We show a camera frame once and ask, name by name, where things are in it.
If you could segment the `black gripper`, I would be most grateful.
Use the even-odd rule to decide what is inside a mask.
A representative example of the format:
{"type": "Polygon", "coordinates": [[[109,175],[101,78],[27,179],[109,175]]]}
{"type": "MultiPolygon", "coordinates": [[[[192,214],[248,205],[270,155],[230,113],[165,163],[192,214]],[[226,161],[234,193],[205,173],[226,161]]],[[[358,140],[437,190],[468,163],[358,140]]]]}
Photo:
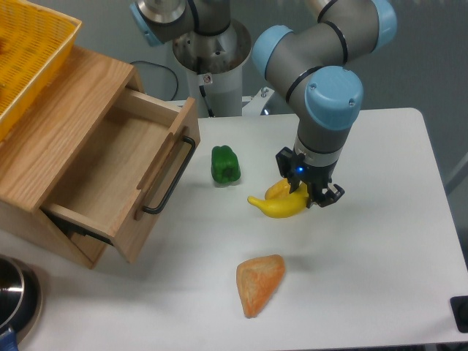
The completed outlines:
{"type": "Polygon", "coordinates": [[[313,205],[324,208],[336,203],[345,194],[345,190],[338,184],[328,184],[337,163],[334,156],[329,159],[327,154],[306,153],[284,147],[276,155],[276,163],[281,177],[286,178],[290,185],[290,194],[298,189],[301,182],[307,184],[307,208],[313,205]]]}

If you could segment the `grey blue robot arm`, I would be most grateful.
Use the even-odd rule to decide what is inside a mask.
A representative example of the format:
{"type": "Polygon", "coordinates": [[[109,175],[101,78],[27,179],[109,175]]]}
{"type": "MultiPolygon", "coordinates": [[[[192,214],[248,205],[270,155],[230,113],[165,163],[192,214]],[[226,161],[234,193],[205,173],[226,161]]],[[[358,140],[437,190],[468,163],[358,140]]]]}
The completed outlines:
{"type": "Polygon", "coordinates": [[[233,19],[228,1],[134,1],[132,17],[151,46],[170,42],[192,96],[207,117],[241,112],[241,68],[259,73],[299,118],[293,148],[276,155],[291,191],[308,205],[336,203],[344,190],[332,174],[361,110],[363,85],[346,63],[387,45],[396,13],[387,1],[310,1],[317,24],[299,34],[272,26],[256,41],[233,19]]]}

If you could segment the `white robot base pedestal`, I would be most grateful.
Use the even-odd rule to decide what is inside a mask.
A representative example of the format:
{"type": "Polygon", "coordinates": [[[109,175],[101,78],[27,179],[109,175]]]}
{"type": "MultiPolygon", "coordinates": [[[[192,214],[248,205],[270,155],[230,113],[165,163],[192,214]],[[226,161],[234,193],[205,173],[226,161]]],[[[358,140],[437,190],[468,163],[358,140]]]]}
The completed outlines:
{"type": "Polygon", "coordinates": [[[173,40],[173,54],[185,69],[199,117],[241,115],[242,69],[251,50],[248,30],[235,19],[216,36],[191,31],[173,40]]]}

